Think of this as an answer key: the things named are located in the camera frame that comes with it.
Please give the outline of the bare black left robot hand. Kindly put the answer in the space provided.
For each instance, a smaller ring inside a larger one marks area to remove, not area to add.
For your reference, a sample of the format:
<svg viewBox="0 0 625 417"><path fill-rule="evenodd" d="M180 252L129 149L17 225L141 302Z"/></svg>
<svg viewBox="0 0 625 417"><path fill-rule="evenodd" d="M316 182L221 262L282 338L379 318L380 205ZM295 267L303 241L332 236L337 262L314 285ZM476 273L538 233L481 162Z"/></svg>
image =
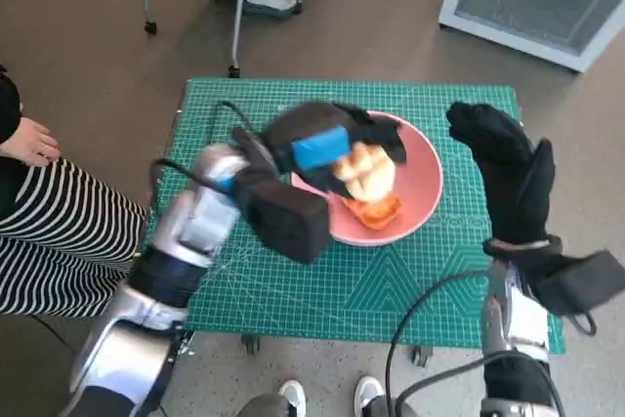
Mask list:
<svg viewBox="0 0 625 417"><path fill-rule="evenodd" d="M348 184L334 174L333 164L353 145L380 146L395 164L406 162L400 123L351 105L303 102L279 114L260 134L277 168L298 174L308 185L350 198Z"/></svg>

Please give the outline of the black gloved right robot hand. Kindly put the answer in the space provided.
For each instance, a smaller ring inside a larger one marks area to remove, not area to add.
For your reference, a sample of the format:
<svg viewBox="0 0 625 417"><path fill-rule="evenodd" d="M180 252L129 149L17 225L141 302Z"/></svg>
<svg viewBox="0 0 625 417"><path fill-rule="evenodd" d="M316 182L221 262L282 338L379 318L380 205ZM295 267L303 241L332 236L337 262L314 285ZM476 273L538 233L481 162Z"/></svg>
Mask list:
<svg viewBox="0 0 625 417"><path fill-rule="evenodd" d="M552 143L534 145L519 121L490 104L457 102L446 118L450 137L470 149L479 167L492 237L514 245L547 240Z"/></svg>

